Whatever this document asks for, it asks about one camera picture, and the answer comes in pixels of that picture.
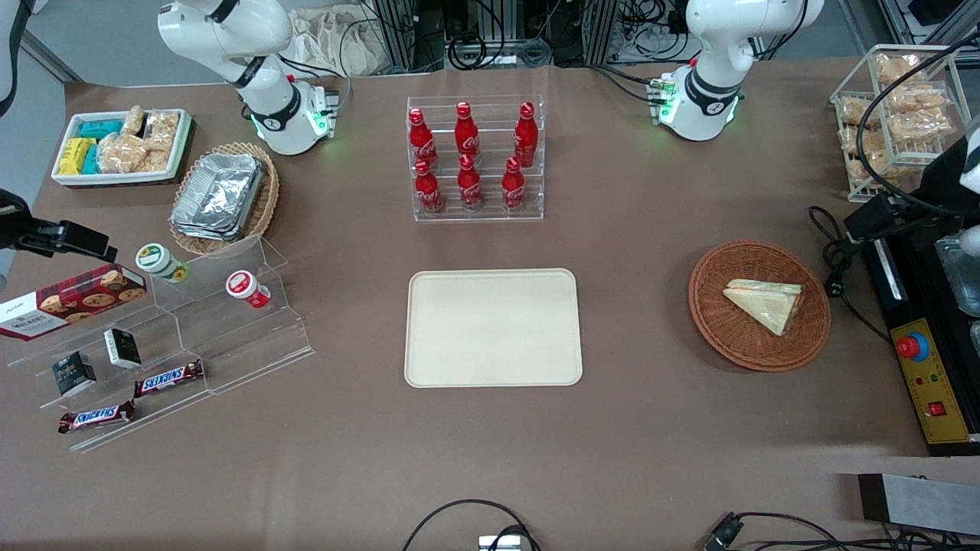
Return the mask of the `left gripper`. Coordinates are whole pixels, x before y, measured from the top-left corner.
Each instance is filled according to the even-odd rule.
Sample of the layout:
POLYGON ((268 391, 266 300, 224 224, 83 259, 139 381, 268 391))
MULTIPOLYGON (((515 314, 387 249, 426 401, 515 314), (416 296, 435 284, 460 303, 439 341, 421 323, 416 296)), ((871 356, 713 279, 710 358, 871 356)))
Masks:
POLYGON ((922 175, 918 199, 934 210, 903 210, 897 216, 892 196, 878 194, 844 219, 851 242, 872 240, 891 229, 896 233, 956 234, 962 230, 962 217, 978 219, 979 205, 979 128, 973 119, 966 132, 951 147, 931 161, 922 175))

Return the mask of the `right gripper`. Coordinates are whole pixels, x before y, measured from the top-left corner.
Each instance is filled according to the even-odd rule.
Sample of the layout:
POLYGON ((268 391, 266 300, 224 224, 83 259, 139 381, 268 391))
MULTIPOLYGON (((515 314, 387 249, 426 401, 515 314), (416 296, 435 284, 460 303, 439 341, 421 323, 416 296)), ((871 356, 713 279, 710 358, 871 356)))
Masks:
POLYGON ((59 222, 34 224, 28 203, 17 194, 1 189, 1 249, 31 253, 76 253, 103 262, 115 262, 118 250, 104 233, 83 224, 59 222))

